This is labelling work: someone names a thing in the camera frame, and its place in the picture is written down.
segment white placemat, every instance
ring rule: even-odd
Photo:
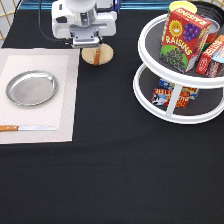
[[[1,49],[0,50],[0,125],[49,125],[57,131],[0,132],[0,143],[72,141],[79,50]],[[6,97],[8,82],[28,70],[45,70],[58,80],[55,96],[39,106],[24,108]]]

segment orange knife handle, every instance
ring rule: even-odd
[[[95,55],[95,60],[94,60],[94,65],[97,66],[99,65],[100,62],[100,49],[96,50],[96,55]]]
[[[13,125],[1,125],[0,131],[18,131],[19,126],[13,126]]]

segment white robot body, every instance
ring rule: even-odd
[[[65,6],[72,12],[85,13],[96,5],[96,0],[66,0]]]
[[[52,30],[58,39],[73,38],[73,47],[96,47],[99,37],[116,33],[117,13],[98,12],[96,3],[111,7],[111,0],[58,0],[52,4]]]

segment food box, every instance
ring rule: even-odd
[[[222,47],[219,51],[217,51],[212,60],[209,63],[206,76],[209,78],[215,78],[220,76],[224,71],[224,47]]]
[[[152,104],[156,106],[168,106],[172,93],[172,90],[155,89],[152,97]],[[189,99],[189,92],[181,92],[176,107],[186,107]]]
[[[198,63],[197,72],[202,75],[207,75],[211,71],[211,66],[209,72],[206,73],[212,56],[217,53],[221,47],[224,46],[224,35],[220,35],[201,55],[200,61]]]
[[[171,83],[163,78],[160,78],[159,80],[159,86],[165,88],[165,89],[169,89],[169,90],[173,90],[175,87],[174,83]],[[190,99],[195,100],[196,97],[198,96],[199,93],[199,89],[198,88],[191,88],[191,87],[183,87],[182,91],[184,92],[189,92],[190,93]]]
[[[211,24],[186,9],[172,11],[160,58],[182,73],[189,71],[201,54]]]

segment round wooden object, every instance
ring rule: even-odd
[[[84,59],[84,61],[89,64],[94,64],[96,50],[97,48],[83,48],[82,58]],[[113,56],[113,49],[107,44],[102,44],[102,46],[100,47],[99,65],[106,64],[113,58]]]

